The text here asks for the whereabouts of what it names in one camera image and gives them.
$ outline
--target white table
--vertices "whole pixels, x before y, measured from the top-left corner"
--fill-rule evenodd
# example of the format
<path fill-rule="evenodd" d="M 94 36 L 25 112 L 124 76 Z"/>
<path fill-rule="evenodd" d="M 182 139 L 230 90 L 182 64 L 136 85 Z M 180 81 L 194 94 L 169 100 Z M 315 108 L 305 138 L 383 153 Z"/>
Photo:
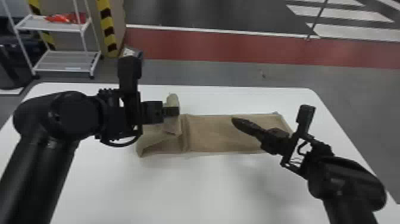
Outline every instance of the white table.
<path fill-rule="evenodd" d="M 59 91 L 94 95 L 111 84 L 42 83 L 26 99 Z M 142 100 L 176 93 L 181 112 L 243 114 L 278 111 L 291 128 L 301 104 L 317 107 L 310 133 L 340 156 L 371 170 L 315 92 L 298 88 L 209 86 L 139 87 Z M 9 119 L 0 131 L 0 169 L 19 139 Z M 135 146 L 111 148 L 94 138 L 80 144 L 52 223 L 329 223 L 307 183 L 269 154 L 139 158 Z M 379 223 L 399 223 L 400 207 L 388 195 Z"/>

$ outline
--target white metal shelf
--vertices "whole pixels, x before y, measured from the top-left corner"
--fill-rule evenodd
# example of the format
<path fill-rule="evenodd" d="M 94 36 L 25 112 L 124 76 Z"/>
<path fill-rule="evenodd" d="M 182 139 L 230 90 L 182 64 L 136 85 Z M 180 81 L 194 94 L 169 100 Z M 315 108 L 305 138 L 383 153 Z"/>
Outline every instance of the white metal shelf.
<path fill-rule="evenodd" d="M 47 21 L 44 15 L 33 15 L 31 8 L 26 4 L 28 11 L 30 12 L 25 18 L 22 19 L 17 25 L 14 24 L 11 17 L 10 9 L 8 8 L 5 0 L 0 0 L 4 6 L 5 12 L 9 18 L 11 25 L 15 31 L 15 35 L 21 46 L 21 50 L 24 54 L 26 62 L 32 71 L 33 77 L 40 77 L 36 74 L 37 71 L 72 71 L 72 72 L 89 72 L 89 77 L 94 79 L 94 71 L 101 57 L 101 50 L 99 45 L 99 40 L 96 35 L 95 26 L 92 26 L 93 34 L 95 37 L 97 51 L 88 51 L 85 41 L 85 31 L 88 29 L 92 22 L 92 15 L 90 13 L 88 0 L 83 0 L 86 7 L 86 13 L 88 18 L 84 24 L 81 24 L 80 13 L 78 10 L 77 0 L 72 0 L 74 5 L 74 13 L 77 17 L 78 24 L 74 23 L 53 23 Z M 43 38 L 43 31 L 52 32 L 69 32 L 69 33 L 79 33 L 82 39 L 83 51 L 52 51 L 50 50 L 49 44 L 44 41 L 47 51 L 43 54 L 40 60 L 33 66 L 29 59 L 29 55 L 26 52 L 25 46 L 21 40 L 19 34 L 20 30 L 36 30 Z"/>
<path fill-rule="evenodd" d="M 93 73 L 101 51 L 46 51 L 34 71 L 70 71 Z"/>
<path fill-rule="evenodd" d="M 69 33 L 84 33 L 92 22 L 91 18 L 87 18 L 85 24 L 74 23 L 53 23 L 45 20 L 44 15 L 27 15 L 21 20 L 15 28 L 17 30 L 39 30 Z"/>

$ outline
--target robotic arm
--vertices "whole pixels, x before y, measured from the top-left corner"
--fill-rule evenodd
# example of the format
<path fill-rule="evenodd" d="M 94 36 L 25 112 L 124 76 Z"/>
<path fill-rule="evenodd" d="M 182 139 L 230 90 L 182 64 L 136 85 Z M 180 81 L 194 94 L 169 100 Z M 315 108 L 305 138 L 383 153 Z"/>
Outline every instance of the robotic arm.
<path fill-rule="evenodd" d="M 302 105 L 296 122 L 298 128 L 292 136 L 281 129 L 265 130 L 249 120 L 232 118 L 233 125 L 261 142 L 261 149 L 272 155 L 281 155 L 280 165 L 308 181 L 308 190 L 323 201 L 331 224 L 377 224 L 373 211 L 386 204 L 383 184 L 355 161 L 337 157 L 329 145 L 308 134 L 315 107 Z M 292 158 L 298 141 L 297 155 Z M 311 145 L 311 151 L 301 148 Z"/>
<path fill-rule="evenodd" d="M 95 136 L 105 145 L 125 147 L 143 134 L 142 125 L 179 115 L 179 108 L 163 108 L 162 101 L 140 101 L 141 75 L 141 60 L 123 57 L 119 89 L 101 89 L 95 96 L 60 92 L 16 109 L 13 122 L 21 139 L 0 180 L 1 224 L 50 223 L 81 140 Z M 114 142 L 127 137 L 133 139 Z"/>

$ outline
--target yellow and black striped pole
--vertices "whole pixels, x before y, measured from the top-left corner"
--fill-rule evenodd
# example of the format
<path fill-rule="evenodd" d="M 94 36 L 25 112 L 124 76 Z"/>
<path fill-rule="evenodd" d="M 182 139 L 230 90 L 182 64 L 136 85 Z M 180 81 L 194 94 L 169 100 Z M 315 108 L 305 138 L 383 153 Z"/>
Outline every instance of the yellow and black striped pole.
<path fill-rule="evenodd" d="M 107 56 L 117 57 L 118 46 L 109 0 L 97 0 L 97 9 L 100 12 L 101 29 L 104 33 L 104 43 L 107 47 Z"/>
<path fill-rule="evenodd" d="M 39 1 L 40 0 L 28 0 L 29 8 L 34 15 L 42 15 L 42 13 L 40 12 L 40 2 Z M 49 48 L 51 50 L 55 50 L 54 39 L 50 35 L 50 33 L 46 32 L 46 31 L 42 31 L 42 33 L 43 33 L 43 35 L 42 35 L 43 41 L 45 41 L 47 43 L 47 45 L 49 46 Z"/>

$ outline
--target beige cloth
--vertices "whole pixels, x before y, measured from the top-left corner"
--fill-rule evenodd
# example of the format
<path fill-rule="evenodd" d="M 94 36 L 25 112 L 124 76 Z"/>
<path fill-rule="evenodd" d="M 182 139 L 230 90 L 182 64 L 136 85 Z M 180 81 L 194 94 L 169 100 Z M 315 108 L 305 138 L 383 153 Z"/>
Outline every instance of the beige cloth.
<path fill-rule="evenodd" d="M 283 117 L 273 114 L 194 116 L 181 114 L 163 124 L 145 125 L 136 151 L 139 157 L 153 154 L 260 153 L 260 142 L 234 127 L 232 117 L 248 119 L 264 129 L 280 128 L 292 133 Z"/>

